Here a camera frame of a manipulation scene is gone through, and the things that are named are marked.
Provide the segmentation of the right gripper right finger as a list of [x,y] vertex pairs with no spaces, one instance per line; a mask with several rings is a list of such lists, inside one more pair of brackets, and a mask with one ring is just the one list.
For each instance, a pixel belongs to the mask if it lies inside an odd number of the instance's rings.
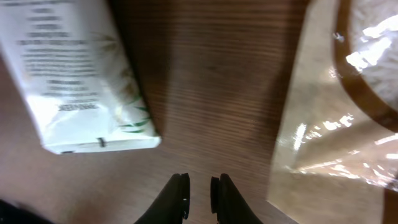
[[210,199],[218,224],[262,224],[228,174],[211,178]]

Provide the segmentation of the brown grain bag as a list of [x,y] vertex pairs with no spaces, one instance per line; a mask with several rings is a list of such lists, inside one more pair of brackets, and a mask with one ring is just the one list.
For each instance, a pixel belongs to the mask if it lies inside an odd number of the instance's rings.
[[308,5],[267,199],[297,223],[397,223],[397,0]]

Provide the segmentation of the white cream tube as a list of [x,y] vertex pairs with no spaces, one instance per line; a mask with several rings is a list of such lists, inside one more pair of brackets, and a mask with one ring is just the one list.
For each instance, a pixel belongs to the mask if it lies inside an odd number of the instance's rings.
[[44,149],[160,144],[106,1],[1,0],[1,53]]

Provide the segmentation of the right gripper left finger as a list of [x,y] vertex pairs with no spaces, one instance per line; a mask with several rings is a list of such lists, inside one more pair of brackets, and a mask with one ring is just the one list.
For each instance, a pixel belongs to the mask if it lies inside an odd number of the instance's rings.
[[182,224],[190,211],[189,174],[174,174],[134,224]]

